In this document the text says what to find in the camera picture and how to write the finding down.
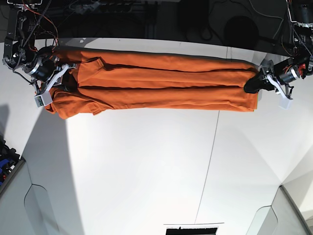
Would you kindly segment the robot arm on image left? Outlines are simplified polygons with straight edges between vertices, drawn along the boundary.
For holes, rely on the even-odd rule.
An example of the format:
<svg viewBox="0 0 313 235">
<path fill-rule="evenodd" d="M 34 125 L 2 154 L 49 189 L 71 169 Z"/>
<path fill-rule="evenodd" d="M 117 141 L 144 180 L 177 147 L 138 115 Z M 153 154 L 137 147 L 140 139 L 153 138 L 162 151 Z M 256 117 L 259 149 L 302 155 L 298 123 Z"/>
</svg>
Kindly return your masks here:
<svg viewBox="0 0 313 235">
<path fill-rule="evenodd" d="M 59 32 L 49 17 L 51 0 L 8 0 L 3 64 L 33 86 L 37 96 L 53 88 L 71 91 L 73 62 L 56 54 Z"/>
</svg>

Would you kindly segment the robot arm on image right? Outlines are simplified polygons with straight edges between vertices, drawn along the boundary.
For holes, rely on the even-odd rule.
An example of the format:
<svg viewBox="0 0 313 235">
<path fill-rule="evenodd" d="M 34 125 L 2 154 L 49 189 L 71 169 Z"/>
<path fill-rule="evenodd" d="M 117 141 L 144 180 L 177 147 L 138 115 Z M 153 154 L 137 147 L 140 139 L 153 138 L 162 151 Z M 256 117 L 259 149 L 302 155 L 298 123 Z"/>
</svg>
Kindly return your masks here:
<svg viewBox="0 0 313 235">
<path fill-rule="evenodd" d="M 290 101 L 294 88 L 291 82 L 313 74 L 313 2 L 288 0 L 286 5 L 292 45 L 287 45 L 283 39 L 279 42 L 290 57 L 277 64 L 265 61 L 258 74 L 246 82 L 244 91 L 248 94 L 275 91 Z"/>
</svg>

